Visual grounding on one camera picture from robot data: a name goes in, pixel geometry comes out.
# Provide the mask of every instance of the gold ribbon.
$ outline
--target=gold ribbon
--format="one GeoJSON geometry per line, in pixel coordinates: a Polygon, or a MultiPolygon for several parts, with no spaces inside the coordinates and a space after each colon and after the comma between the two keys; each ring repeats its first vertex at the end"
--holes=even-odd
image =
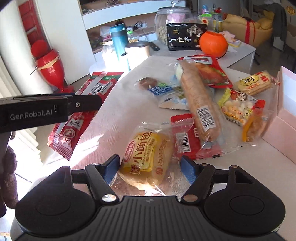
{"type": "Polygon", "coordinates": [[[38,70],[50,68],[51,66],[53,66],[55,64],[55,62],[58,61],[58,59],[59,59],[59,55],[56,58],[54,58],[52,61],[50,61],[49,63],[47,63],[46,65],[44,65],[42,67],[39,67],[38,70]]]}

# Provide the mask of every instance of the red packaging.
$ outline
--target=red packaging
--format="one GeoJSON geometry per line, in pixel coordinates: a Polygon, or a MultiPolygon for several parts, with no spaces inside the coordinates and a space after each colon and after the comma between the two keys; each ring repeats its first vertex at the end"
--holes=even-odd
{"type": "MultiPolygon", "coordinates": [[[[192,118],[192,114],[183,114],[183,115],[176,115],[171,117],[171,122],[176,122],[184,119],[192,118]]],[[[178,127],[172,128],[173,135],[174,135],[174,143],[177,143],[178,134],[181,132],[178,127]]],[[[177,153],[178,149],[175,147],[175,154],[178,157],[183,155],[188,156],[192,160],[203,159],[207,157],[218,157],[222,154],[221,147],[218,144],[211,146],[208,149],[202,149],[200,144],[200,139],[198,138],[197,129],[195,124],[190,128],[190,130],[184,135],[182,139],[182,149],[181,153],[177,153]]]]}
{"type": "MultiPolygon", "coordinates": [[[[75,93],[76,95],[99,95],[104,103],[123,72],[95,72],[75,93]]],[[[98,111],[77,112],[67,122],[54,126],[47,145],[70,160],[80,136],[84,133],[98,111]]]]}
{"type": "Polygon", "coordinates": [[[206,83],[209,87],[232,88],[232,83],[225,72],[221,69],[215,57],[208,54],[199,54],[178,58],[178,60],[194,62],[204,83],[206,83]]]}

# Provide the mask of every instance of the red ribbon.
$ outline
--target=red ribbon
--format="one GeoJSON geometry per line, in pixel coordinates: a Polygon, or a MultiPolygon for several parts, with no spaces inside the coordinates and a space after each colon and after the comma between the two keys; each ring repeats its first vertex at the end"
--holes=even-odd
{"type": "Polygon", "coordinates": [[[256,36],[256,29],[255,29],[255,24],[253,20],[248,21],[247,20],[247,30],[246,30],[246,36],[244,38],[244,42],[246,44],[249,44],[250,41],[250,23],[253,23],[253,27],[254,27],[254,38],[253,38],[253,43],[255,41],[255,36],[256,36]]]}

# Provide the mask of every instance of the barcode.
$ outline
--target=barcode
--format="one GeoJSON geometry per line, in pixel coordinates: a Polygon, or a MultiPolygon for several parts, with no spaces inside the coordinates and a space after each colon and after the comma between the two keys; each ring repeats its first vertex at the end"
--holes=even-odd
{"type": "Polygon", "coordinates": [[[195,137],[198,137],[197,129],[196,129],[196,128],[193,128],[193,131],[194,131],[194,136],[195,136],[195,137]]]}
{"type": "Polygon", "coordinates": [[[113,82],[108,82],[107,84],[97,83],[96,86],[92,89],[91,94],[97,95],[98,93],[100,93],[104,95],[112,85],[113,82]]]}
{"type": "Polygon", "coordinates": [[[182,151],[185,153],[185,152],[191,152],[191,148],[190,148],[190,144],[189,144],[189,140],[188,140],[188,134],[184,134],[184,133],[176,133],[176,139],[177,141],[180,140],[181,138],[183,137],[182,139],[182,142],[181,142],[181,145],[182,145],[182,151]]]}
{"type": "Polygon", "coordinates": [[[203,106],[197,109],[197,114],[205,131],[209,130],[210,128],[216,127],[214,118],[211,115],[208,106],[203,106]]]}

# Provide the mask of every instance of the black box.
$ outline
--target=black box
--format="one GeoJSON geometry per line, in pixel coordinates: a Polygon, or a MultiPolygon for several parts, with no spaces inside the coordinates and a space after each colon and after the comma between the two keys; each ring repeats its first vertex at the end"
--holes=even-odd
{"type": "Polygon", "coordinates": [[[206,31],[202,23],[168,23],[168,50],[200,50],[199,40],[206,31]]]}

